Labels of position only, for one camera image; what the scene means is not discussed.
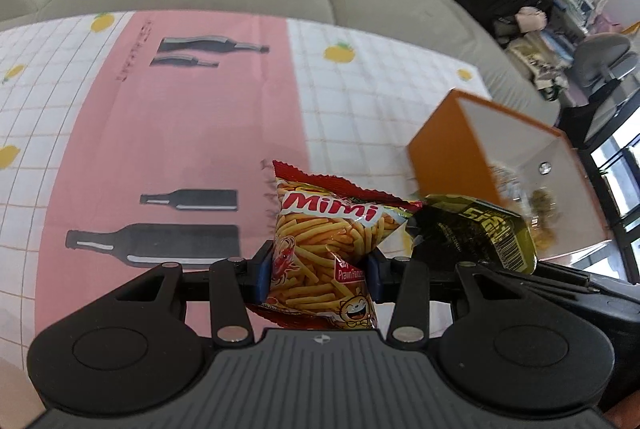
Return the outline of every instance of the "mimi snack packet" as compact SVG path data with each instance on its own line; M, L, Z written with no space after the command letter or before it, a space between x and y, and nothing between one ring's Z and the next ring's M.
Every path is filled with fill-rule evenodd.
M271 287L258 313L283 327L376 326L364 271L357 267L420 202L364 190L336 176L312 176L273 162L280 213Z

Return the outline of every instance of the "gray ribbed panel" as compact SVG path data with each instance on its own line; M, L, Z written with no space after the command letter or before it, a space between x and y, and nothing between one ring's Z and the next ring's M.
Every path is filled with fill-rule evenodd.
M258 345L224 351L186 395L145 414L92 420L50 411L34 429L609 429L594 412L519 421L458 398L421 353L377 332L270 330Z

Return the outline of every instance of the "barcode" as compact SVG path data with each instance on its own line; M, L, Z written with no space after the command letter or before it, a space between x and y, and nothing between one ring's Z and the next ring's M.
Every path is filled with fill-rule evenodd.
M527 268L527 263L520 253L520 247L514 235L507 234L503 236L494 246L504 268L515 272L520 272Z

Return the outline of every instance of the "silver screw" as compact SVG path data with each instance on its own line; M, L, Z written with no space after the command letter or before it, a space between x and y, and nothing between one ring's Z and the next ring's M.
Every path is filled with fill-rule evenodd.
M401 326L396 328L392 335L401 343L417 343L424 339L424 332L415 326Z
M542 176L548 175L549 173L551 173L551 164L549 162L543 162L538 166L538 171L540 171L540 174L542 174Z
M218 338L225 343L239 343L249 336L246 328L241 326L225 326L218 330Z

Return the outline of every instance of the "seaweed snack package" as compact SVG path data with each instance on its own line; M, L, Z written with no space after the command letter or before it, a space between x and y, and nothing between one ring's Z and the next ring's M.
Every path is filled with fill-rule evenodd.
M289 328L375 327L357 265L421 204L343 178L306 175L282 162L273 166L280 214L271 289L260 315Z
M424 241L452 249L430 258L423 248L421 259L432 270L451 271L458 261L492 261L525 274L536 269L536 247L527 222L502 207L467 196L429 195L412 221ZM460 257L450 257L452 253Z

